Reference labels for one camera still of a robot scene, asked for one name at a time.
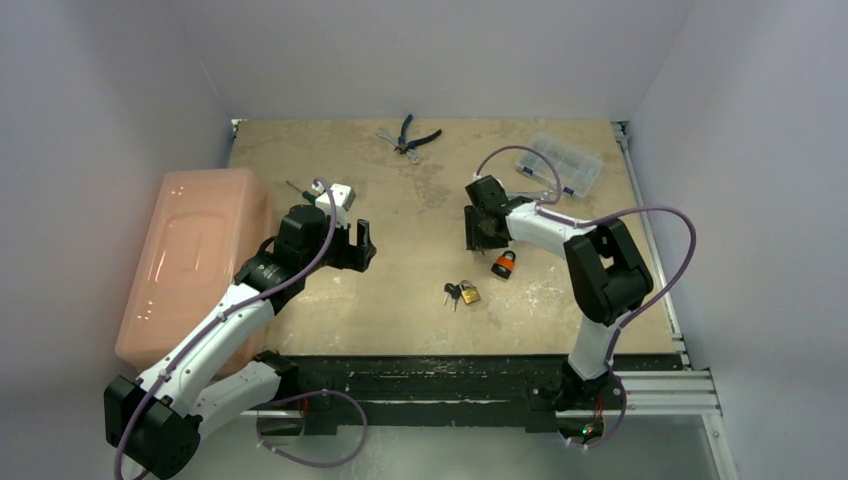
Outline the large silver wrench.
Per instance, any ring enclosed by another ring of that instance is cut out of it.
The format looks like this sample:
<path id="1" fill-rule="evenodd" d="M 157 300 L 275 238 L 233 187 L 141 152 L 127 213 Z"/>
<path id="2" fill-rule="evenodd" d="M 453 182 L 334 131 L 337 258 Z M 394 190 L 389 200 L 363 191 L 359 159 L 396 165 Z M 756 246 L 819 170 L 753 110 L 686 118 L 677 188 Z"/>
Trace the large silver wrench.
<path id="1" fill-rule="evenodd" d="M 525 197 L 531 199 L 533 201 L 547 201 L 550 200 L 553 193 L 550 191 L 521 191 L 521 192 L 507 192 L 506 196 L 509 199 L 517 198 L 517 197 Z"/>

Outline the green handled screwdriver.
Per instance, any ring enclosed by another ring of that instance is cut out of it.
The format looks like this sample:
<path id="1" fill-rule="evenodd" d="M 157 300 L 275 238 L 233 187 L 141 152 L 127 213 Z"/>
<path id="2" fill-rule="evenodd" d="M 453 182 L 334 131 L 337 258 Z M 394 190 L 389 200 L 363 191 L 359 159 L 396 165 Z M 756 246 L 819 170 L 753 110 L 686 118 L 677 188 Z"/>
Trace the green handled screwdriver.
<path id="1" fill-rule="evenodd" d="M 285 181 L 285 184 L 286 184 L 288 187 L 292 188 L 294 191 L 296 191 L 296 192 L 299 194 L 299 196 L 300 196 L 300 197 L 301 197 L 301 198 L 302 198 L 305 202 L 307 202 L 308 204 L 310 204 L 310 205 L 314 205 L 314 204 L 316 203 L 316 196 L 315 196 L 313 193 L 311 193 L 311 192 L 309 192 L 309 191 L 307 191 L 307 190 L 303 190 L 303 189 L 299 188 L 297 185 L 295 185 L 294 183 L 292 183 L 292 182 L 291 182 L 291 181 L 289 181 L 289 180 L 286 180 L 286 181 Z"/>

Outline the black key bunch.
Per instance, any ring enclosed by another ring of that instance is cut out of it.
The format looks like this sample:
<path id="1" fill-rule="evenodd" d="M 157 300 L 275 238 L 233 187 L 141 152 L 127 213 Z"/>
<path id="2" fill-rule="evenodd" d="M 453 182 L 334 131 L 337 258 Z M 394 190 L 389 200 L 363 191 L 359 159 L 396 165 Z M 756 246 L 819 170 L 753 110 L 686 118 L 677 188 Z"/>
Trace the black key bunch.
<path id="1" fill-rule="evenodd" d="M 462 290 L 459 284 L 445 283 L 443 286 L 445 292 L 444 305 L 451 305 L 451 310 L 455 312 L 458 307 L 459 299 L 461 298 Z"/>

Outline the brass padlock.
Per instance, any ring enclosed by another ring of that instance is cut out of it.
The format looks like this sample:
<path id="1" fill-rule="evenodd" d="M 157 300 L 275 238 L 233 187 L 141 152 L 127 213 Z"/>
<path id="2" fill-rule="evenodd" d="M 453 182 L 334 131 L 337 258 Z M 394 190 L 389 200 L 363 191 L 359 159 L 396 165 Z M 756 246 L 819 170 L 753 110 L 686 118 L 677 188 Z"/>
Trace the brass padlock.
<path id="1" fill-rule="evenodd" d="M 469 280 L 462 280 L 459 283 L 460 294 L 463 302 L 466 305 L 471 305 L 481 300 L 478 288 Z"/>

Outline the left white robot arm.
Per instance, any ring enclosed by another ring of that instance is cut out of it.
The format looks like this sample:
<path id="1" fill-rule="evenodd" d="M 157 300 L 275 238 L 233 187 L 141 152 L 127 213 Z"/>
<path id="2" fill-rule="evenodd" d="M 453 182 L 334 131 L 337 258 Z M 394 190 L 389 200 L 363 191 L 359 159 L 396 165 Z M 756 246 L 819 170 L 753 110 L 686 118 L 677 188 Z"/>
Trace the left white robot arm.
<path id="1" fill-rule="evenodd" d="M 351 224 L 334 204 L 292 207 L 277 234 L 259 244 L 198 326 L 136 378 L 119 375 L 106 387 L 114 478 L 123 478 L 127 463 L 136 468 L 138 479 L 174 477 L 207 436 L 256 406 L 305 408 L 316 397 L 337 397 L 361 411 L 347 393 L 300 387 L 297 367 L 283 365 L 271 352 L 254 356 L 223 379 L 216 375 L 304 290 L 309 274 L 322 267 L 364 272 L 376 253 L 367 220 Z"/>

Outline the small silver wrench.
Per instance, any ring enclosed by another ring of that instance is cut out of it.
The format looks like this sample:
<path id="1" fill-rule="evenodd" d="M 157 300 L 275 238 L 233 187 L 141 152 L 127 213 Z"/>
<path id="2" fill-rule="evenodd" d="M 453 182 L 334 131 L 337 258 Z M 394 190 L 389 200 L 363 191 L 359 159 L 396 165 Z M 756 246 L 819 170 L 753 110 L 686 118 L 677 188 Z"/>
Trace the small silver wrench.
<path id="1" fill-rule="evenodd" d="M 395 151 L 405 155 L 407 159 L 413 165 L 419 165 L 421 160 L 424 158 L 423 155 L 419 154 L 414 148 L 402 148 L 401 143 L 398 141 L 396 136 L 393 136 L 386 128 L 380 127 L 375 132 L 375 135 L 383 140 L 388 141 L 394 148 Z"/>

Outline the orange black padlock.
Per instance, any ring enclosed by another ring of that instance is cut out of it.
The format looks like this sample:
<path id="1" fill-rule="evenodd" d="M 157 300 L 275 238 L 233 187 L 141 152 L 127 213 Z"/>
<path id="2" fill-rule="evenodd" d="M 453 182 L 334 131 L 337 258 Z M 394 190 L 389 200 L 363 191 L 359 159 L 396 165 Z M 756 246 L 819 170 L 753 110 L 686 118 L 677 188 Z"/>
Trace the orange black padlock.
<path id="1" fill-rule="evenodd" d="M 502 278 L 508 280 L 515 268 L 517 254 L 512 250 L 506 250 L 491 265 L 490 271 Z"/>

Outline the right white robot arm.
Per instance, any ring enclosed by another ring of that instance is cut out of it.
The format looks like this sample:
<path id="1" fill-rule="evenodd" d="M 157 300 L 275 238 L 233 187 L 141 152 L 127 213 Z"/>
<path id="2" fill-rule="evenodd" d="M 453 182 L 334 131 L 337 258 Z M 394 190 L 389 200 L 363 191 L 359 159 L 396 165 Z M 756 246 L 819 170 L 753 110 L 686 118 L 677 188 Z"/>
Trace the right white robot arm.
<path id="1" fill-rule="evenodd" d="M 524 242 L 565 260 L 574 299 L 582 314 L 574 347 L 560 382 L 542 397 L 558 411 L 584 407 L 611 378 L 614 345 L 654 282 L 622 220 L 577 220 L 524 196 L 509 196 L 491 175 L 465 188 L 466 247 L 472 251 Z"/>

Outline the clear plastic organizer box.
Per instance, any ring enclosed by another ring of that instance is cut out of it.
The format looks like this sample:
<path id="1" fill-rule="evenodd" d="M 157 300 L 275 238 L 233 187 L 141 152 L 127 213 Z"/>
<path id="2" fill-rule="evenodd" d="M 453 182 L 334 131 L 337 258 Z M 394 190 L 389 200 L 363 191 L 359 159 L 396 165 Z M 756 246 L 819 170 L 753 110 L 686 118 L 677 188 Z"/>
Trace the clear plastic organizer box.
<path id="1" fill-rule="evenodd" d="M 527 147 L 551 162 L 560 178 L 562 193 L 567 196 L 585 198 L 603 167 L 600 158 L 544 132 L 535 133 Z M 533 153 L 524 151 L 516 160 L 516 170 L 549 190 L 556 187 L 550 167 Z"/>

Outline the pink plastic storage box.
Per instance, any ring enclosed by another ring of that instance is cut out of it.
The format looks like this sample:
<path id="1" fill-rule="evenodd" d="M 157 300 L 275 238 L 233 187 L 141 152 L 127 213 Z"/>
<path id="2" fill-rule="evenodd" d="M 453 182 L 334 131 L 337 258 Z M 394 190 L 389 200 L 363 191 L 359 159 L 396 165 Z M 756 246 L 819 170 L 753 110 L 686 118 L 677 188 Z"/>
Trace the pink plastic storage box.
<path id="1" fill-rule="evenodd" d="M 115 353 L 143 371 L 219 303 L 233 276 L 273 234 L 273 199 L 248 169 L 170 172 L 126 304 Z"/>

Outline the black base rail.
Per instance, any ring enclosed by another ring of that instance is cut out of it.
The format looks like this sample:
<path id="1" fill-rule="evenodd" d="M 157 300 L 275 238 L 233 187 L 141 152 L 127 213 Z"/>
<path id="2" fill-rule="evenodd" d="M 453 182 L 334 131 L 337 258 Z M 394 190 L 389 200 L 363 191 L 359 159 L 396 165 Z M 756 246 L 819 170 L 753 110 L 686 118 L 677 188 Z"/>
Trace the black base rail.
<path id="1" fill-rule="evenodd" d="M 342 426 L 521 428 L 581 436 L 578 420 L 610 418 L 624 388 L 612 377 L 597 394 L 558 411 L 543 397 L 560 382 L 564 354 L 284 356 L 257 361 L 280 376 L 279 408 L 304 414 L 307 435 Z"/>

